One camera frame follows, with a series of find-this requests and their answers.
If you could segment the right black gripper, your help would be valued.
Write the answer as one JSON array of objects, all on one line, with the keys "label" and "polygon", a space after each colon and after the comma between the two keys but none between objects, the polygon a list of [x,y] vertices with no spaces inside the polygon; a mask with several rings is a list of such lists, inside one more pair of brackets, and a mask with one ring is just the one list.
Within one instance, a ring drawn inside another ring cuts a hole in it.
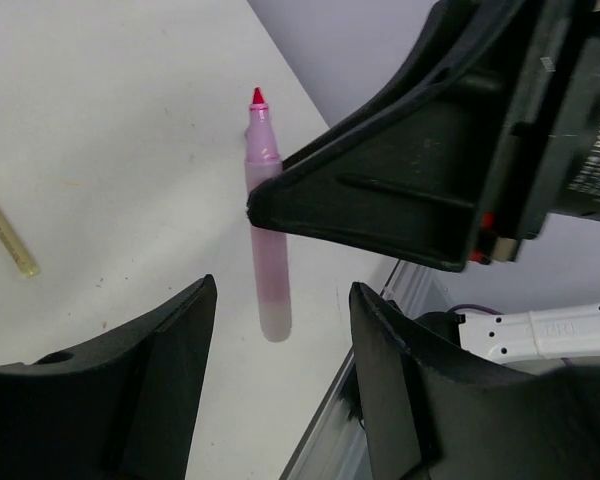
[{"label": "right black gripper", "polygon": [[600,1],[543,1],[508,175],[472,259],[513,262],[552,213],[600,222]]}]

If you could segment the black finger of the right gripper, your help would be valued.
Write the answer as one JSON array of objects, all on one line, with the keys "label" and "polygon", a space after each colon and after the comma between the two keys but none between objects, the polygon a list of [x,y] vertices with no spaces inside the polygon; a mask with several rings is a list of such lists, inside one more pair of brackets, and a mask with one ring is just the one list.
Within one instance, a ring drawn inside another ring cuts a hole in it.
[{"label": "black finger of the right gripper", "polygon": [[249,220],[463,269],[540,4],[435,3],[389,82],[254,190]]}]

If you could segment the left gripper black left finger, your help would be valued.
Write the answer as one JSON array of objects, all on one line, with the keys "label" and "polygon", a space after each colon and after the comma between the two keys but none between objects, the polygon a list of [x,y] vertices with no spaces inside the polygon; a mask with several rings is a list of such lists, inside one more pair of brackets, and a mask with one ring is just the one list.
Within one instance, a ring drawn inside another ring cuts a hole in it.
[{"label": "left gripper black left finger", "polygon": [[205,276],[37,362],[0,366],[0,479],[182,479],[214,327]]}]

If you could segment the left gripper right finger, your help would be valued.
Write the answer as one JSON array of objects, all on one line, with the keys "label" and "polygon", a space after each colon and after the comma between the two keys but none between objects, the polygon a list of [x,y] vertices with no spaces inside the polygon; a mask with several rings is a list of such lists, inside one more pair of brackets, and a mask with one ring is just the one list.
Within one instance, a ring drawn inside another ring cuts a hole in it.
[{"label": "left gripper right finger", "polygon": [[519,372],[463,350],[458,323],[410,319],[363,283],[353,347],[376,479],[600,479],[600,366]]}]

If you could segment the pink highlighter pen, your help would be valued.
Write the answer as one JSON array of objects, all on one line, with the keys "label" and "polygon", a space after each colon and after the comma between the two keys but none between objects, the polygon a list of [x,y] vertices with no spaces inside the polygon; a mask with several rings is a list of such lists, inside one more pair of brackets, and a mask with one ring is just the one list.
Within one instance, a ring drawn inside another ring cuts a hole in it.
[{"label": "pink highlighter pen", "polygon": [[[260,87],[249,103],[245,138],[246,188],[252,193],[282,172],[270,107]],[[251,222],[250,234],[260,328],[266,340],[283,342],[292,331],[287,237],[258,220]]]}]

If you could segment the olive yellow pen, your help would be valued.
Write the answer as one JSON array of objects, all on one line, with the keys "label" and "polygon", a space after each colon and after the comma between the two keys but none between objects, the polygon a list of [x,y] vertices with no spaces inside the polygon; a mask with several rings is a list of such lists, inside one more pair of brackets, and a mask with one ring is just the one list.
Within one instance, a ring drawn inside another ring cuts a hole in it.
[{"label": "olive yellow pen", "polygon": [[40,273],[39,266],[24,245],[9,220],[0,209],[0,241],[16,264],[19,271],[27,278]]}]

